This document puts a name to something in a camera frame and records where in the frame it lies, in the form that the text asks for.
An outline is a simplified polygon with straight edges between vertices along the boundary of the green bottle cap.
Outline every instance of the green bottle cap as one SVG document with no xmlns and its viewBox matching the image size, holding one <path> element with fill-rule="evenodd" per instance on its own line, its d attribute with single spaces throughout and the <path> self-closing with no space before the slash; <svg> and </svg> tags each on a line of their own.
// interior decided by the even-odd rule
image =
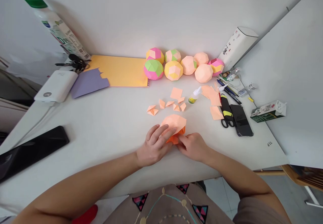
<svg viewBox="0 0 323 224">
<path fill-rule="evenodd" d="M 29 6 L 33 8 L 46 8 L 48 7 L 44 0 L 25 0 Z"/>
</svg>

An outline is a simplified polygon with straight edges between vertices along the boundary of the white desk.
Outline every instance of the white desk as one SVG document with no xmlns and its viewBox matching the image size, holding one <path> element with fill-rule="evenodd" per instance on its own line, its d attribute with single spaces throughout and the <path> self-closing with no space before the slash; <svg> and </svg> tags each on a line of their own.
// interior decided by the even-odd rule
<svg viewBox="0 0 323 224">
<path fill-rule="evenodd" d="M 214 78 L 207 84 L 214 85 Z M 206 143 L 252 170 L 287 164 L 288 160 L 267 125 L 249 119 L 253 137 L 238 137 L 233 127 L 223 128 L 210 113 L 210 100 L 200 96 L 195 104 L 188 97 L 201 84 L 194 75 L 172 82 L 166 77 L 150 81 L 149 88 L 106 88 L 51 109 L 29 135 L 32 139 L 58 125 L 64 126 L 70 143 L 57 152 L 0 184 L 0 203 L 21 210 L 38 195 L 62 179 L 90 166 L 130 153 L 142 145 L 147 131 L 171 114 L 187 119 L 186 133 L 199 132 Z M 171 101 L 173 87 L 183 89 L 186 109 L 161 109 L 146 113 L 159 99 Z M 255 108 L 248 97 L 239 98 L 247 116 Z M 47 106 L 35 102 L 0 147 L 4 153 L 44 114 Z M 218 177 L 219 173 L 180 154 L 176 147 L 157 164 L 141 169 L 116 185 L 105 197 L 153 189 L 169 183 L 183 183 Z"/>
</svg>

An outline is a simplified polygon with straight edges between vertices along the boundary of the purple paper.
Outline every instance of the purple paper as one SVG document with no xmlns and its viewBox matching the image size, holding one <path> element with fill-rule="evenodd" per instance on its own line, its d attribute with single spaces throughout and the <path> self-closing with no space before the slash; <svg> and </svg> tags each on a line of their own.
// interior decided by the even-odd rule
<svg viewBox="0 0 323 224">
<path fill-rule="evenodd" d="M 98 68 L 81 72 L 71 89 L 72 98 L 75 99 L 82 95 L 109 87 L 108 79 L 101 78 L 100 74 L 101 72 Z"/>
</svg>

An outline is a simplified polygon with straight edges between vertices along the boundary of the black phone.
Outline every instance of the black phone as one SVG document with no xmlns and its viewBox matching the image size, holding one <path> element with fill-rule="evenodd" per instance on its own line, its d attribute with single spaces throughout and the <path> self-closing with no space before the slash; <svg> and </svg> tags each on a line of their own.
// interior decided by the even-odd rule
<svg viewBox="0 0 323 224">
<path fill-rule="evenodd" d="M 69 143 L 63 126 L 55 127 L 0 155 L 0 183 Z"/>
<path fill-rule="evenodd" d="M 230 108 L 233 114 L 234 125 L 238 136 L 253 136 L 253 132 L 251 130 L 243 107 L 241 105 L 231 104 Z"/>
</svg>

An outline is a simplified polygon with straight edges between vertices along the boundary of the white box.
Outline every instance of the white box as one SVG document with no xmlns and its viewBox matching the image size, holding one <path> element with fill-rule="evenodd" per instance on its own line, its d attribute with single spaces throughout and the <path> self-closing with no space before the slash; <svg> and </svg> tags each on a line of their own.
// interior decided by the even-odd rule
<svg viewBox="0 0 323 224">
<path fill-rule="evenodd" d="M 56 70 L 34 97 L 41 102 L 65 101 L 78 75 L 73 71 Z"/>
<path fill-rule="evenodd" d="M 237 27 L 228 43 L 218 56 L 224 63 L 223 72 L 230 70 L 253 45 L 259 35 L 251 29 Z"/>
</svg>

